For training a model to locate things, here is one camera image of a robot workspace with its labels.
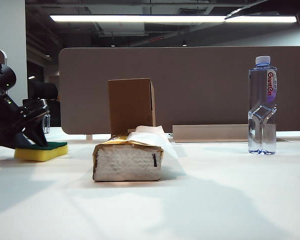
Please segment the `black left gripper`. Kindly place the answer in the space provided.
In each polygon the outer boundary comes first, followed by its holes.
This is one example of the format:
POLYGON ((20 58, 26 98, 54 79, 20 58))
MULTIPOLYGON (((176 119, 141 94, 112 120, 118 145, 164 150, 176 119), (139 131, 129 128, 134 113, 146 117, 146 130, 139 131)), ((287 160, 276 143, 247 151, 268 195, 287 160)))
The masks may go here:
POLYGON ((50 111, 46 99, 33 98, 22 100, 22 110, 25 117, 23 134, 41 147, 47 147, 48 142, 44 133, 44 126, 50 125, 50 111))

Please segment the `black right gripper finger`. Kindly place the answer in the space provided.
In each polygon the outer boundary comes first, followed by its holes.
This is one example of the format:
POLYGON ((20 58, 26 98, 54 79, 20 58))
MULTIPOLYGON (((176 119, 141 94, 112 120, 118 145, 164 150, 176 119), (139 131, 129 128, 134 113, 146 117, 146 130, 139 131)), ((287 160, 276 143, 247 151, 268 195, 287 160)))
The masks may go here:
POLYGON ((300 0, 259 0, 229 13, 225 20, 256 13, 278 12, 300 17, 300 0))

